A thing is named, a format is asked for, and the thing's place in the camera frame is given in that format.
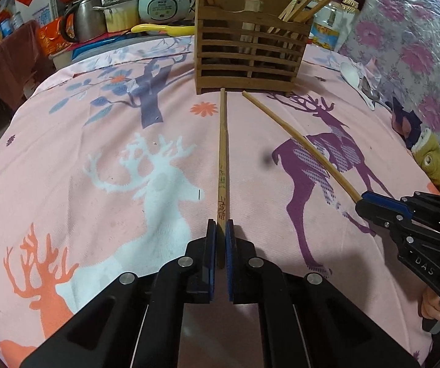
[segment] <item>human hand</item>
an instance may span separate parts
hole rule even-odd
[[[429,286],[423,293],[421,314],[424,318],[437,319],[440,321],[440,296],[438,296]]]

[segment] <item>orange bag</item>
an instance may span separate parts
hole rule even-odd
[[[43,52],[46,56],[56,54],[70,46],[72,43],[69,43],[65,40],[60,34],[60,21],[63,17],[59,17],[55,19],[53,22],[48,23],[46,26],[43,26],[38,30],[38,38],[41,47],[43,48]],[[73,14],[71,14],[68,18],[67,22],[67,33],[69,36],[73,37]]]

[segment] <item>deer print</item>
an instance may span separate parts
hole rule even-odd
[[[298,111],[311,113],[314,117],[321,118],[329,126],[331,132],[308,135],[308,140],[325,155],[327,160],[336,166],[339,172],[344,173],[351,168],[355,168],[365,183],[366,189],[373,191],[370,181],[373,179],[389,196],[392,196],[385,185],[365,164],[363,153],[344,129],[346,125],[330,114],[334,109],[334,103],[327,105],[324,97],[320,97],[319,102],[318,98],[313,99],[310,95],[301,97],[300,95],[290,94],[287,98],[282,99],[280,95],[270,94],[268,97]],[[304,206],[309,200],[315,185],[319,184],[322,188],[328,205],[333,206],[362,232],[369,233],[370,229],[359,224],[347,212],[343,211],[332,186],[329,184],[329,173],[300,143],[294,139],[282,143],[272,153],[275,164],[278,164],[280,158],[283,169],[292,178],[294,184],[293,197],[286,210],[297,231],[298,243],[305,264],[309,269],[318,271],[328,277],[331,270],[318,263],[312,256],[303,227]]]
[[[66,270],[66,259],[68,249],[65,247],[61,256],[61,275],[56,277],[59,266],[56,264],[52,269],[50,265],[56,262],[59,251],[51,246],[51,236],[46,235],[46,257],[40,262],[38,257],[39,243],[34,232],[34,223],[30,226],[30,234],[23,239],[20,248],[25,251],[25,257],[20,255],[22,273],[24,274],[25,288],[22,290],[15,280],[10,269],[10,254],[13,248],[7,248],[6,257],[3,259],[3,266],[6,269],[8,279],[12,284],[14,293],[24,299],[32,299],[39,296],[38,300],[29,303],[29,308],[39,310],[41,326],[43,327],[44,338],[49,338],[65,322],[72,317],[72,312],[68,308],[65,300],[56,293],[56,285],[69,281],[77,269],[78,264],[74,264],[68,271]],[[41,285],[34,287],[31,283],[31,272],[33,268],[39,274]],[[19,365],[31,352],[36,349],[34,346],[21,346],[12,340],[2,340],[0,342],[0,353],[6,360],[9,368],[19,368]]]
[[[173,144],[160,135],[159,151],[152,153],[146,140],[137,133],[135,140],[126,145],[124,157],[119,161],[130,176],[129,182],[123,185],[101,180],[98,173],[100,154],[89,157],[89,168],[85,168],[84,172],[97,188],[107,193],[134,192],[133,199],[143,197],[146,233],[121,245],[106,260],[79,267],[70,282],[57,287],[57,292],[63,296],[72,312],[87,304],[122,272],[131,271],[138,276],[151,274],[166,262],[184,254],[191,240],[191,229],[181,216],[179,202],[199,201],[203,199],[203,192],[171,164],[175,159],[189,156],[195,145],[184,150],[181,137],[175,146]],[[152,163],[153,170],[143,177],[138,167],[144,158]]]

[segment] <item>rice cooker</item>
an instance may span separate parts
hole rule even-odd
[[[165,24],[184,19],[191,0],[139,0],[138,13],[144,23]]]

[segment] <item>purple deer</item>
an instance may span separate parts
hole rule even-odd
[[[333,103],[327,106],[323,97],[320,97],[319,103],[318,98],[313,99],[310,95],[301,97],[300,95],[290,94],[287,98],[281,99],[280,95],[270,94],[268,97],[298,111],[312,113],[314,117],[321,118],[331,128],[331,132],[308,135],[307,138],[310,142],[336,166],[339,172],[344,173],[354,167],[365,183],[366,189],[373,190],[370,182],[370,179],[373,179],[388,195],[392,196],[385,185],[365,164],[363,153],[353,138],[344,130],[344,127],[347,126],[330,114],[334,109]],[[337,201],[334,190],[328,182],[329,174],[299,142],[290,139],[282,143],[272,153],[275,164],[278,164],[280,157],[283,169],[289,174],[294,183],[293,197],[286,206],[286,210],[297,231],[298,243],[305,264],[309,269],[328,277],[332,271],[315,261],[307,245],[303,228],[303,209],[312,194],[315,184],[322,187],[328,205],[333,206],[362,232],[369,233],[371,230],[359,224],[347,212],[342,210],[341,204]]]

